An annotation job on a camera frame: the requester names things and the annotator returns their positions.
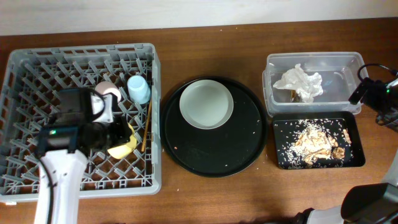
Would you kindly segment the yellow bowl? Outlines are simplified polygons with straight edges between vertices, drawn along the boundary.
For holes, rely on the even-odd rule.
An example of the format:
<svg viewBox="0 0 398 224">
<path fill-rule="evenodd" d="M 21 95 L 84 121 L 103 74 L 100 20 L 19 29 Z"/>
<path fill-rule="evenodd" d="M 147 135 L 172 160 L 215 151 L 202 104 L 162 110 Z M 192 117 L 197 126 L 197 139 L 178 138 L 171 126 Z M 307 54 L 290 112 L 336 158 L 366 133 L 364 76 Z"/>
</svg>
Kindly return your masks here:
<svg viewBox="0 0 398 224">
<path fill-rule="evenodd" d="M 126 157 L 128 154 L 130 154 L 137 146 L 137 139 L 134 137 L 134 129 L 130 124 L 127 124 L 129 129 L 132 131 L 132 134 L 129 137 L 129 142 L 112 147 L 107 150 L 109 155 L 115 159 L 122 159 L 123 157 Z"/>
</svg>

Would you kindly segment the wooden chopstick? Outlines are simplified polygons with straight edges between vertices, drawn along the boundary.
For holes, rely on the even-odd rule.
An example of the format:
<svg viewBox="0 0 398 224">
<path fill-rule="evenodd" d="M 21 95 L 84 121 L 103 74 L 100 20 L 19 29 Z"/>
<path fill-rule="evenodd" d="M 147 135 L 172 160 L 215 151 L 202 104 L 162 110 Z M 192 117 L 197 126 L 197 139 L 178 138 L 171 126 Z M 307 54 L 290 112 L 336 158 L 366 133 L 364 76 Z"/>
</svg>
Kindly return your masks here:
<svg viewBox="0 0 398 224">
<path fill-rule="evenodd" d="M 143 141 L 142 141 L 141 152 L 145 152 L 146 151 L 146 142 L 147 142 L 147 135 L 148 135 L 148 129 L 149 129 L 149 123 L 150 123 L 150 119 L 151 119 L 151 114 L 152 114 L 152 99 L 149 102 L 149 106 L 148 106 L 148 110 L 147 110 L 147 117 L 146 117 L 144 138 L 143 138 Z"/>
</svg>

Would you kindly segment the pink plastic cup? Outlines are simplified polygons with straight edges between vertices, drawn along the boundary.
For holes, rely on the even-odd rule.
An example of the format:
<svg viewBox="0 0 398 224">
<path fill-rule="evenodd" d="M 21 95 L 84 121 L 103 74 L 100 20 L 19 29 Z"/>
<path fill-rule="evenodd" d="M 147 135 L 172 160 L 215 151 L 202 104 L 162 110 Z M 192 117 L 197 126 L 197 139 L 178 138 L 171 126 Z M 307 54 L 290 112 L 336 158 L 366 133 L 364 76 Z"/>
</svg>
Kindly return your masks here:
<svg viewBox="0 0 398 224">
<path fill-rule="evenodd" d="M 95 86 L 95 91 L 100 93 L 101 95 L 107 95 L 108 93 L 112 93 L 113 95 L 116 96 L 117 102 L 120 102 L 122 100 L 121 92 L 117 88 L 117 86 L 108 81 L 103 81 L 98 83 Z"/>
</svg>

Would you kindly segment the light blue plastic cup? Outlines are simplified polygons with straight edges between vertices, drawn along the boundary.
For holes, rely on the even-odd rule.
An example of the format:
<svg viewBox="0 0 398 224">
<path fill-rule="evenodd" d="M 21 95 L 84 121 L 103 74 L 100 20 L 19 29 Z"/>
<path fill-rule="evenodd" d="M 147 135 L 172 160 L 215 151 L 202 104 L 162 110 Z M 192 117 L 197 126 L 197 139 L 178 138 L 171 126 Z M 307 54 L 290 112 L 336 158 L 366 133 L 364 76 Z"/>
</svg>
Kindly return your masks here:
<svg viewBox="0 0 398 224">
<path fill-rule="evenodd" d="M 130 99 L 135 103 L 143 105 L 150 101 L 150 87 L 146 79 L 140 75 L 134 75 L 128 79 L 127 90 Z"/>
</svg>

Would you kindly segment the white napkin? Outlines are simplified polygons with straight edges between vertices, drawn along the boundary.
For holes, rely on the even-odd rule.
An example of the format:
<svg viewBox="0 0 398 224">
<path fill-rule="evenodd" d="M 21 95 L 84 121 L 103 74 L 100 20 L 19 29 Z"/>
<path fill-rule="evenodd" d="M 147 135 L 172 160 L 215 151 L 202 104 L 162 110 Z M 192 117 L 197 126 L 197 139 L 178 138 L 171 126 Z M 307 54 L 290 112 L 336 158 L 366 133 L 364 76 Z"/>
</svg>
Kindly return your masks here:
<svg viewBox="0 0 398 224">
<path fill-rule="evenodd" d="M 313 103 L 314 97 L 323 94 L 322 81 L 322 76 L 318 72 L 308 75 L 298 63 L 286 71 L 273 87 L 279 90 L 295 90 L 300 95 L 302 103 Z"/>
</svg>

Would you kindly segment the food scraps and rice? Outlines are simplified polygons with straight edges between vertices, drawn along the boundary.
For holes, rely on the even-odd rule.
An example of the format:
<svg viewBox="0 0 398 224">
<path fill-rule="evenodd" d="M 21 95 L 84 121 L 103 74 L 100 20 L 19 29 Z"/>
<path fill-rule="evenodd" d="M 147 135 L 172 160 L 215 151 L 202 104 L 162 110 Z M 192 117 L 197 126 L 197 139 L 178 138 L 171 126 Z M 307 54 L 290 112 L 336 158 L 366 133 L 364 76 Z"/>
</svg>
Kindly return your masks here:
<svg viewBox="0 0 398 224">
<path fill-rule="evenodd" d="M 283 169 L 342 167 L 353 157 L 353 140 L 342 118 L 281 120 L 273 128 Z"/>
</svg>

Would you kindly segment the grey round plate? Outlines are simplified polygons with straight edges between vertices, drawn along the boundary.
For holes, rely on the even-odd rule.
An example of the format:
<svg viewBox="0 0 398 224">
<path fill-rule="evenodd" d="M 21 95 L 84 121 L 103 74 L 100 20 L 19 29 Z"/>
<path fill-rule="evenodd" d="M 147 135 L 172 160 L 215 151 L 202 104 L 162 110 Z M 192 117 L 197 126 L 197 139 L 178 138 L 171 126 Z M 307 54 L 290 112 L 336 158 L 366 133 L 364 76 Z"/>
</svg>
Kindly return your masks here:
<svg viewBox="0 0 398 224">
<path fill-rule="evenodd" d="M 223 84 L 204 79 L 194 81 L 184 89 L 179 108 L 184 120 L 193 127 L 215 129 L 230 119 L 234 101 Z"/>
</svg>

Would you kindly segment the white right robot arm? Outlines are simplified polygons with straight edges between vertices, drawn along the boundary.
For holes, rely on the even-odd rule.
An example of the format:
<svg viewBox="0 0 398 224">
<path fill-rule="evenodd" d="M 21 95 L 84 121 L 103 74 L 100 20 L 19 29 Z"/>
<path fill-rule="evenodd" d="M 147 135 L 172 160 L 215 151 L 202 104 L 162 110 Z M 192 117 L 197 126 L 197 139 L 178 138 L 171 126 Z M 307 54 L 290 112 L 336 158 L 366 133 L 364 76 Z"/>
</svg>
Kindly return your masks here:
<svg viewBox="0 0 398 224">
<path fill-rule="evenodd" d="M 365 78 L 349 102 L 362 102 L 377 111 L 376 123 L 397 131 L 397 79 L 384 83 Z M 353 187 L 339 207 L 308 208 L 292 223 L 397 223 L 397 157 L 381 183 Z"/>
</svg>

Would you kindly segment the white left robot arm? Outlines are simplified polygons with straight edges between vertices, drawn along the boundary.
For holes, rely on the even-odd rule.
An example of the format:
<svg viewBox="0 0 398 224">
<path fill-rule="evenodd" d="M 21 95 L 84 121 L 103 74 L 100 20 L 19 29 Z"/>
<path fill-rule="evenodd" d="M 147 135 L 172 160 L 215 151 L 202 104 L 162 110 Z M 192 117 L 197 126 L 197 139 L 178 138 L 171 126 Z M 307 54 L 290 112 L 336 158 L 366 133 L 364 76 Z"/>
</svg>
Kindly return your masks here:
<svg viewBox="0 0 398 224">
<path fill-rule="evenodd" d="M 113 115 L 119 101 L 115 93 L 69 88 L 59 97 L 60 111 L 39 131 L 34 151 L 40 182 L 35 223 L 76 223 L 90 152 L 122 159 L 137 144 L 131 125 Z"/>
</svg>

